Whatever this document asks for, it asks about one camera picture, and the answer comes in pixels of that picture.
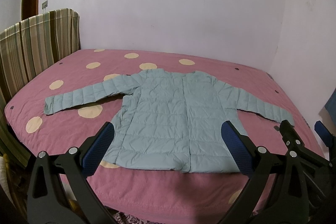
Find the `blue gripper pad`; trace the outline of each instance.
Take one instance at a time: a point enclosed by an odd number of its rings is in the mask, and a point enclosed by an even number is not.
[[[227,121],[222,124],[221,134],[240,172],[251,178],[253,157]]]
[[[320,136],[321,140],[324,142],[326,147],[332,148],[333,137],[331,136],[329,130],[324,126],[321,121],[317,121],[314,126],[314,130]]]
[[[110,147],[114,139],[114,126],[108,123],[101,129],[99,136],[95,139],[85,156],[82,158],[82,175],[85,177],[92,176],[102,158],[104,157],[107,149]]]

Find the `jacket sleeve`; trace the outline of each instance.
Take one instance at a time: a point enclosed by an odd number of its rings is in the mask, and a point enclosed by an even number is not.
[[[44,114],[54,114],[70,107],[96,102],[119,93],[131,95],[143,82],[144,78],[140,73],[135,75],[119,75],[102,83],[50,96],[45,99]]]
[[[233,87],[222,81],[217,80],[214,86],[220,99],[225,101],[228,107],[258,113],[264,118],[276,122],[288,120],[294,126],[294,119],[287,110],[264,102],[246,90]]]

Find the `quilted jacket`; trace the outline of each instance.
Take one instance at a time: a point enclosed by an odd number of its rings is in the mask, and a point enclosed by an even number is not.
[[[143,70],[120,75],[72,92],[45,99],[44,113],[126,94],[112,119],[115,138],[104,160],[131,169],[182,172],[239,172],[221,138],[221,125],[230,120],[247,135],[237,110],[255,112],[277,122],[291,114],[263,102],[204,72]]]

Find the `bed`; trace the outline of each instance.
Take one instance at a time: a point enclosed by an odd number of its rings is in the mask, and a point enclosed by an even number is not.
[[[50,155],[64,153],[71,146],[80,146],[104,122],[110,121],[121,107],[122,96],[51,116],[43,114],[46,97],[117,75],[155,68],[182,73],[204,71],[288,110],[306,147],[323,155],[304,118],[270,75],[235,63],[181,54],[106,49],[74,51],[21,88],[6,105],[5,116],[18,140],[35,156],[41,150]],[[287,151],[278,123],[243,111],[239,111],[239,119],[256,146],[263,145],[272,153]],[[130,223],[141,223],[137,218],[166,224],[216,223],[235,201],[247,177],[239,173],[131,170],[102,161],[88,182],[105,206],[134,216],[128,216]],[[265,201],[271,183],[272,178],[256,212]]]

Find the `striped headboard cover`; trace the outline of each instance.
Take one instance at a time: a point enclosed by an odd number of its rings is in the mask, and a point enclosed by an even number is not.
[[[6,104],[36,75],[79,48],[79,16],[71,9],[30,17],[0,33],[0,152],[19,165],[27,165],[30,153],[7,130]]]

